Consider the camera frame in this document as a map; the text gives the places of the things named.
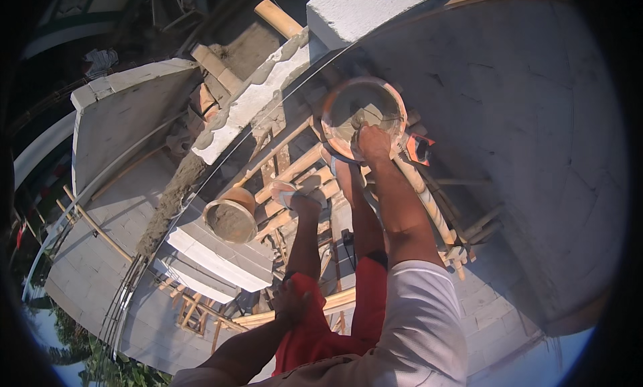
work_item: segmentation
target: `white shirt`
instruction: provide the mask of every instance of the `white shirt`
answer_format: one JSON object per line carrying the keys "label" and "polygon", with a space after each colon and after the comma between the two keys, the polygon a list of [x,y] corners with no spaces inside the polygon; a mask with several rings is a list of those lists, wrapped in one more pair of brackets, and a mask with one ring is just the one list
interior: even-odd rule
{"label": "white shirt", "polygon": [[[256,387],[464,386],[467,347],[458,300],[445,269],[420,260],[398,263],[388,274],[386,318],[377,346],[271,377]],[[180,370],[172,387],[232,387],[212,368]]]}

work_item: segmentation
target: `cement mortar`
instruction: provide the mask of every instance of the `cement mortar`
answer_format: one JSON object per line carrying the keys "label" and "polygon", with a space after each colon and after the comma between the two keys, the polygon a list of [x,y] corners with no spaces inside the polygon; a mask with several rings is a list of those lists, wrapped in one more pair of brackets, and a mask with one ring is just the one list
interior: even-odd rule
{"label": "cement mortar", "polygon": [[365,84],[344,89],[331,108],[333,127],[344,140],[351,140],[363,123],[389,130],[396,123],[396,113],[391,96]]}
{"label": "cement mortar", "polygon": [[[255,72],[243,83],[243,85],[237,91],[237,93],[235,93],[229,99],[229,102],[219,111],[217,116],[214,117],[213,120],[205,127],[203,132],[199,134],[199,137],[194,143],[194,147],[196,147],[198,150],[203,150],[209,145],[211,145],[212,142],[214,141],[213,131],[217,131],[221,129],[226,124],[229,118],[230,108],[237,105],[237,102],[236,102],[237,98],[241,94],[243,94],[251,84],[254,84],[255,86],[262,85],[268,79],[268,76],[270,75],[273,68],[275,67],[275,64],[277,64],[278,62],[288,61],[290,58],[293,57],[293,55],[297,52],[297,50],[299,50],[302,46],[308,44],[308,40],[309,38],[308,38],[308,27],[307,27],[307,28],[304,28],[300,33],[296,34],[293,38],[289,39],[280,48],[279,58],[277,58],[276,54],[272,54],[267,61],[265,61],[261,66],[259,66],[257,70],[255,70]],[[296,73],[293,73],[290,76],[288,76],[284,84],[281,86],[281,88],[275,91],[275,94],[277,93],[280,94],[280,92],[283,91],[284,88],[286,88],[290,83],[292,83],[292,81],[295,78],[299,77],[299,75],[301,75],[309,67],[310,67],[310,62],[298,67],[295,70]]]}
{"label": "cement mortar", "polygon": [[225,204],[210,208],[207,219],[214,234],[229,242],[245,243],[255,229],[255,224],[246,213]]}
{"label": "cement mortar", "polygon": [[136,245],[137,254],[143,257],[152,256],[165,236],[170,220],[179,212],[183,199],[207,167],[208,165],[192,151],[181,161],[172,180],[165,187],[147,229]]}

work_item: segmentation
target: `foot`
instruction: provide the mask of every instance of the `foot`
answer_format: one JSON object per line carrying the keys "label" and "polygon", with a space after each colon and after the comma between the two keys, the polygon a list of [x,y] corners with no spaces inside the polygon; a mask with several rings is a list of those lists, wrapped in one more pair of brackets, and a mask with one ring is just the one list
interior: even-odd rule
{"label": "foot", "polygon": [[[326,149],[321,150],[321,157],[324,158],[328,166],[331,165],[332,154]],[[361,173],[359,167],[355,164],[345,163],[339,159],[335,159],[335,171],[337,172],[337,183],[344,193],[344,197],[353,204],[353,188],[358,187],[361,189]]]}
{"label": "foot", "polygon": [[[281,191],[294,191],[293,185],[285,182],[274,182],[271,185],[270,194],[275,201],[280,201],[279,193]],[[322,205],[312,198],[302,195],[284,196],[285,204],[299,215],[311,214],[319,216],[322,211]]]}

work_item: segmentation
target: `leg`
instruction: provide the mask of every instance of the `leg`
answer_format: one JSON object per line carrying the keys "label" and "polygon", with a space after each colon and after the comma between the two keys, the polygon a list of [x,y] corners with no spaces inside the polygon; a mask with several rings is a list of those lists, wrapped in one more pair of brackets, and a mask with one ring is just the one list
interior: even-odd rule
{"label": "leg", "polygon": [[[323,150],[321,155],[326,162],[331,161],[328,151]],[[386,307],[384,232],[377,215],[364,197],[358,167],[336,160],[335,170],[337,182],[350,204],[355,255],[358,257],[351,336],[375,346],[382,334]]]}
{"label": "leg", "polygon": [[[276,184],[271,190],[273,198],[278,199],[281,188],[292,190],[283,184]],[[285,335],[275,354],[277,363],[273,375],[287,372],[309,362],[329,358],[324,356],[320,347],[324,345],[324,337],[332,334],[324,317],[323,308],[326,299],[317,285],[321,267],[317,248],[317,223],[322,207],[303,196],[289,196],[284,200],[286,205],[299,216],[297,234],[291,248],[286,273],[298,295],[310,292],[312,296],[304,318]]]}
{"label": "leg", "polygon": [[[273,198],[278,199],[279,190],[278,187],[272,190]],[[285,202],[293,208],[299,218],[286,272],[298,272],[318,280],[322,264],[319,261],[317,248],[317,224],[322,207],[302,196],[285,198]]]}
{"label": "leg", "polygon": [[[331,161],[331,154],[322,150],[326,162]],[[361,174],[355,165],[335,161],[337,182],[350,204],[355,237],[355,255],[358,260],[376,251],[385,252],[384,232],[377,215],[364,197],[364,190],[359,182]]]}

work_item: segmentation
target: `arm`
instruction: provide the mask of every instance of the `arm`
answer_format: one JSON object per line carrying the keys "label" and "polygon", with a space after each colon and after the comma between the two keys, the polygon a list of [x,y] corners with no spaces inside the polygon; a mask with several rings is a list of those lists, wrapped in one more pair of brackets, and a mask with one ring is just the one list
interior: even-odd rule
{"label": "arm", "polygon": [[275,292],[273,305],[275,319],[271,322],[234,335],[217,349],[200,368],[214,368],[230,376],[239,386],[243,386],[266,366],[277,352],[284,335],[301,319],[305,311],[308,295],[301,299],[294,293],[288,281]]}
{"label": "arm", "polygon": [[389,268],[406,260],[423,260],[444,268],[426,209],[406,177],[390,160],[390,136],[377,126],[363,126],[358,148],[370,166],[384,229],[391,249]]}

